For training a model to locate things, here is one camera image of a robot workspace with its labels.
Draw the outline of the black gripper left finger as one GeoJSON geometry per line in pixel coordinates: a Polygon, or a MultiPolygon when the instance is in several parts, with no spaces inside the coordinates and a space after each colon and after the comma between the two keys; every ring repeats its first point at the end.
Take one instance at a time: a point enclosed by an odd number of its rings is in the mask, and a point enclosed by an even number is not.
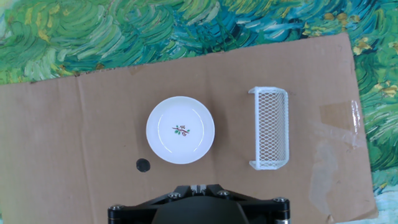
{"type": "Polygon", "coordinates": [[[112,205],[108,208],[108,224],[135,222],[151,223],[157,210],[161,206],[187,197],[192,197],[198,192],[198,185],[181,185],[176,187],[172,192],[139,205],[112,205]]]}

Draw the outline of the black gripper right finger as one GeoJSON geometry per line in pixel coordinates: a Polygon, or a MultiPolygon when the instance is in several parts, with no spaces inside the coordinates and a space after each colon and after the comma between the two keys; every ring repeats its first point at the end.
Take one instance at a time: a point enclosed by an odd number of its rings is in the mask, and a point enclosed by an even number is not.
{"type": "Polygon", "coordinates": [[[198,194],[237,202],[249,223],[290,224],[290,200],[285,197],[260,200],[226,190],[219,184],[199,185],[198,194]]]}

